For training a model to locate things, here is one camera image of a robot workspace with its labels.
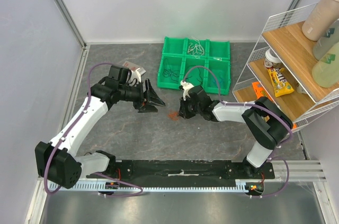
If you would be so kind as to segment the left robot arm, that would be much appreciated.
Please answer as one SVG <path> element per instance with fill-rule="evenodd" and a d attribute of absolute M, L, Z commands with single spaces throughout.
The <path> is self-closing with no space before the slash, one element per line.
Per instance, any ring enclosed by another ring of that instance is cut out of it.
<path fill-rule="evenodd" d="M 77 152 L 94 125 L 113 105 L 131 102 L 140 113 L 157 112 L 165 102 L 156 94 L 150 80 L 141 80 L 137 71 L 111 64 L 107 76 L 98 83 L 88 84 L 84 103 L 67 125 L 49 142 L 39 142 L 35 159 L 39 176 L 43 177 L 48 194 L 48 182 L 72 188 L 80 178 L 97 174 L 110 178 L 117 174 L 115 156 L 102 150 L 86 156 Z"/>

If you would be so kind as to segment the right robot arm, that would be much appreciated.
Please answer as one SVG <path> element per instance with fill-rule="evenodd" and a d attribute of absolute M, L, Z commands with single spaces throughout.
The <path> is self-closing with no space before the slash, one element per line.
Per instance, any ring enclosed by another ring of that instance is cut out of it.
<path fill-rule="evenodd" d="M 243 160 L 243 173 L 255 178 L 275 148 L 286 136 L 292 136 L 293 123 L 267 97 L 245 103 L 212 100 L 202 86 L 181 82 L 179 116 L 190 119 L 197 114 L 207 121 L 233 121 L 247 125 L 256 143 Z"/>

